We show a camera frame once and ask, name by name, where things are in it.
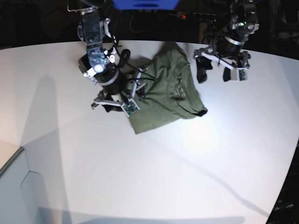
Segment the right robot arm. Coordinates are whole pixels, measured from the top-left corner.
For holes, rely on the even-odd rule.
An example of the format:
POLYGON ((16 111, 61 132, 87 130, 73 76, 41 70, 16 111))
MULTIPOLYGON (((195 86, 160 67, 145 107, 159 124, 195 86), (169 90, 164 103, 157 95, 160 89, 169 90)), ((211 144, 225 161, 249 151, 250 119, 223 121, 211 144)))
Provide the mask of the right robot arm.
POLYGON ((118 51, 116 37, 109 30, 111 19, 100 13, 107 4, 106 0, 67 1, 67 10, 80 13, 82 18, 77 35, 86 45, 86 54, 79 59, 78 67, 84 77, 102 87, 91 104, 92 109, 100 105, 106 112, 124 112, 130 117, 140 110, 135 96, 146 85, 146 68, 134 67, 130 74, 122 72, 130 51, 118 51))

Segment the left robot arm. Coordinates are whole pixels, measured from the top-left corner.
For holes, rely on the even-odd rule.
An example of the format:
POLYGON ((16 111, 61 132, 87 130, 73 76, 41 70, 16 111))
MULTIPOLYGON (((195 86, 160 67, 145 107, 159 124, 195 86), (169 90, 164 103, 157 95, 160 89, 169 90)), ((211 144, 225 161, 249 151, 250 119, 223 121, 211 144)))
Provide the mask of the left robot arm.
POLYGON ((243 51, 249 36, 259 29, 256 4, 253 0, 233 0, 228 11, 215 30, 205 31, 210 42, 207 47, 194 51, 197 65, 197 81, 207 80, 207 71, 212 62, 224 66, 223 81, 246 81, 251 55, 243 51))

